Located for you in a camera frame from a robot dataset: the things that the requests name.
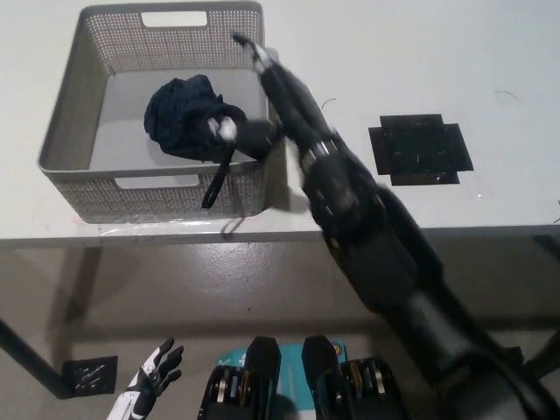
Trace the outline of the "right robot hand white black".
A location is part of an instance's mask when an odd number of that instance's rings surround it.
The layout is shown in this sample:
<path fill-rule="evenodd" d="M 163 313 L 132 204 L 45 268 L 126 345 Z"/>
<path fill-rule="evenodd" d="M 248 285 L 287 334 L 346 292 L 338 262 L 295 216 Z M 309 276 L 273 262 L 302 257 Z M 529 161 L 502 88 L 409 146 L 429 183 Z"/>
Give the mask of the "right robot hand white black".
<path fill-rule="evenodd" d="M 255 160 L 266 158 L 285 137 L 295 143 L 302 157 L 314 160 L 335 153 L 334 135 L 309 88 L 249 37 L 234 32 L 232 39 L 249 53 L 276 121 L 241 122 L 227 116 L 216 127 L 217 138 Z"/>

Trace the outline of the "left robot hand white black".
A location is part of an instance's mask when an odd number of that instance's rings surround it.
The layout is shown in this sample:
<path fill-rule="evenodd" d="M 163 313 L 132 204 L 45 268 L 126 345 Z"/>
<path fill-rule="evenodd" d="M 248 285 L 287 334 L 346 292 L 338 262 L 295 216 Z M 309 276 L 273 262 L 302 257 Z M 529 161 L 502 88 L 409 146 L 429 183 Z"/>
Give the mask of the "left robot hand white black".
<path fill-rule="evenodd" d="M 115 400 L 107 420 L 147 418 L 157 399 L 182 375 L 179 364 L 184 347 L 174 344 L 170 337 L 151 353 Z"/>

